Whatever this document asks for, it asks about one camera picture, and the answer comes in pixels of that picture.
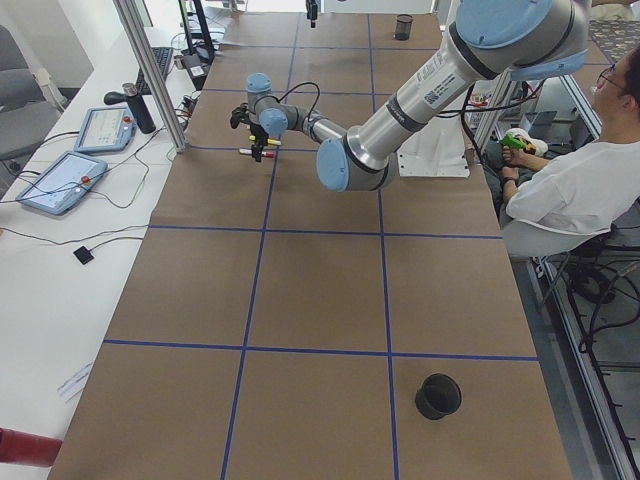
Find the white table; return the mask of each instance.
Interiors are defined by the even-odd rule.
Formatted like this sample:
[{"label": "white table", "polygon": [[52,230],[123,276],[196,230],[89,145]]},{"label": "white table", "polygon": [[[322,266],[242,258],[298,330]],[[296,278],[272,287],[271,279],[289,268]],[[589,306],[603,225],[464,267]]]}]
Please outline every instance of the white table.
[{"label": "white table", "polygon": [[[152,45],[168,46],[171,33],[149,29]],[[104,94],[121,91],[135,81],[138,65],[124,33],[74,98],[49,136],[76,131],[87,109],[102,106]],[[167,88],[174,105],[193,85],[184,70],[173,69]],[[145,96],[156,126],[162,119],[154,101]],[[101,156],[110,166],[131,155],[149,139],[136,135],[119,154]],[[61,137],[43,145],[27,170],[42,171],[75,137]],[[141,192],[126,209],[89,194],[61,218],[41,215],[17,203],[0,204],[0,228],[10,228],[58,242],[79,239],[130,225],[146,225],[171,168],[171,139],[161,131],[138,156],[149,165]],[[124,205],[133,197],[145,167],[130,159],[96,185],[95,190]],[[17,180],[4,201],[25,188]],[[80,395],[65,402],[57,388],[83,366],[93,362],[140,247],[139,240],[120,240],[94,252],[81,265],[73,251],[122,236],[142,237],[145,228],[101,236],[82,243],[53,246],[4,232],[0,235],[0,426],[44,436],[64,438]],[[44,479],[49,469],[0,463],[0,480]]]}]

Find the glasses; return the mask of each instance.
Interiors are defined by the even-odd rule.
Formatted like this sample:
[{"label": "glasses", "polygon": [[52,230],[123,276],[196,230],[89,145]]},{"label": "glasses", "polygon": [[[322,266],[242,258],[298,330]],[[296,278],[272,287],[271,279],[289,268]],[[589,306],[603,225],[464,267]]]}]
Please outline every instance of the glasses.
[{"label": "glasses", "polygon": [[615,68],[616,68],[615,65],[611,65],[610,67],[605,68],[602,72],[600,72],[600,75],[598,75],[597,84],[602,85],[604,82],[609,82],[611,85],[615,85],[620,90],[622,90],[623,93],[627,93],[626,87],[623,87],[622,85],[618,85],[613,80],[609,80],[609,75],[611,75],[611,73],[615,70]]}]

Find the black cup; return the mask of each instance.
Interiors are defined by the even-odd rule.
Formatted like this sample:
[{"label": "black cup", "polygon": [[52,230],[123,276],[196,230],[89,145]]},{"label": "black cup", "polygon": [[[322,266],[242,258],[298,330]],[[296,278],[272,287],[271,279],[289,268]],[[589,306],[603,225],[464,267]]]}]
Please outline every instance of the black cup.
[{"label": "black cup", "polygon": [[429,375],[416,392],[418,411],[430,420],[439,420],[451,415],[462,403],[462,392],[458,384],[444,373]]},{"label": "black cup", "polygon": [[396,17],[396,32],[393,38],[396,40],[409,40],[412,23],[413,17],[411,15],[398,15]]}]

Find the blue joint cap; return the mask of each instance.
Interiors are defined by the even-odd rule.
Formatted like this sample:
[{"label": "blue joint cap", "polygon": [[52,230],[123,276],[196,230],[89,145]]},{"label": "blue joint cap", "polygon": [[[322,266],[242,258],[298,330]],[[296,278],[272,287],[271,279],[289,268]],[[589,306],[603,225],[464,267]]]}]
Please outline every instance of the blue joint cap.
[{"label": "blue joint cap", "polygon": [[264,73],[252,73],[247,77],[247,92],[266,93],[271,91],[271,79]]},{"label": "blue joint cap", "polygon": [[287,131],[289,120],[281,110],[277,108],[267,108],[260,112],[260,125],[272,137],[282,135]]},{"label": "blue joint cap", "polygon": [[460,38],[475,48],[511,45],[529,35],[551,10],[553,0],[491,0],[461,2],[456,12]]},{"label": "blue joint cap", "polygon": [[316,155],[316,171],[320,182],[329,190],[344,192],[349,185],[349,159],[341,140],[322,142]]},{"label": "blue joint cap", "polygon": [[587,51],[574,53],[568,57],[554,60],[553,62],[541,63],[532,67],[521,68],[511,72],[511,80],[519,82],[522,80],[543,80],[560,75],[569,75],[582,68],[587,59]]}]

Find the gray chair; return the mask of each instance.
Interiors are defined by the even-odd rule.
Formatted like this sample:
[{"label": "gray chair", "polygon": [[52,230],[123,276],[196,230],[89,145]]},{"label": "gray chair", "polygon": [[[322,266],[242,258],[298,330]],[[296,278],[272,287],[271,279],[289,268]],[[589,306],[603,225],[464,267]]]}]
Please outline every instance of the gray chair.
[{"label": "gray chair", "polygon": [[6,167],[0,166],[0,171],[6,178],[9,170],[15,174],[24,166],[60,112],[45,100],[18,45],[2,25],[0,45],[0,162]]}]

